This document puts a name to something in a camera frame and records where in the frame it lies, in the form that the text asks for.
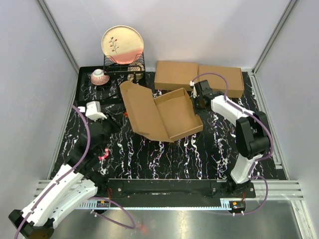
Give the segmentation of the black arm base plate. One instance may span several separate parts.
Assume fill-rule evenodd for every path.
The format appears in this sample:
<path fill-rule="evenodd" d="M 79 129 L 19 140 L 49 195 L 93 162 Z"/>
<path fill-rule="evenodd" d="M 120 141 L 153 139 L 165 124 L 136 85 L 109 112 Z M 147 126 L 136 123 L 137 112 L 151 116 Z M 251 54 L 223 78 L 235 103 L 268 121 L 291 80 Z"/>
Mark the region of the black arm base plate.
<path fill-rule="evenodd" d="M 112 198 L 131 195 L 201 195 L 213 198 L 255 198 L 252 182 L 229 186 L 225 180 L 195 179 L 109 179 L 101 184 L 101 192 Z"/>

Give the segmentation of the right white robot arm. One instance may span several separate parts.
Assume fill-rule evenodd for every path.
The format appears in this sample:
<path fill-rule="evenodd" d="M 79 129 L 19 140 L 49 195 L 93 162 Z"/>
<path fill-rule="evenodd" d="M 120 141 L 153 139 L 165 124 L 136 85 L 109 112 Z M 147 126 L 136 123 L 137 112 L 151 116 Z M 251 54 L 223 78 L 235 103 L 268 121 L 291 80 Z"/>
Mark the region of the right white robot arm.
<path fill-rule="evenodd" d="M 248 110 L 221 92 L 213 91 L 207 80 L 197 83 L 190 81 L 189 84 L 196 114 L 213 111 L 235 126 L 238 157 L 226 181 L 226 192 L 231 197 L 238 197 L 248 187 L 258 161 L 272 154 L 273 139 L 268 117 L 262 111 Z"/>

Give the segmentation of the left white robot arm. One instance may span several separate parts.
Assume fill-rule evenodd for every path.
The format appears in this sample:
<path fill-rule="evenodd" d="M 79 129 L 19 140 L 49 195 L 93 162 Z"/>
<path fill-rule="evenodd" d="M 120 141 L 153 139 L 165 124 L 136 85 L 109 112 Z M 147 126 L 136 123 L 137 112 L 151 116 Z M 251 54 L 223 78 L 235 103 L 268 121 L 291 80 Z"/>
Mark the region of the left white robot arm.
<path fill-rule="evenodd" d="M 83 120 L 85 131 L 70 152 L 66 162 L 43 191 L 24 209 L 13 210 L 9 220 L 16 227 L 15 238 L 48 239 L 58 224 L 81 203 L 108 194 L 108 182 L 98 172 L 97 151 L 107 144 L 109 135 L 120 130 L 110 115 L 101 114 L 96 121 Z"/>

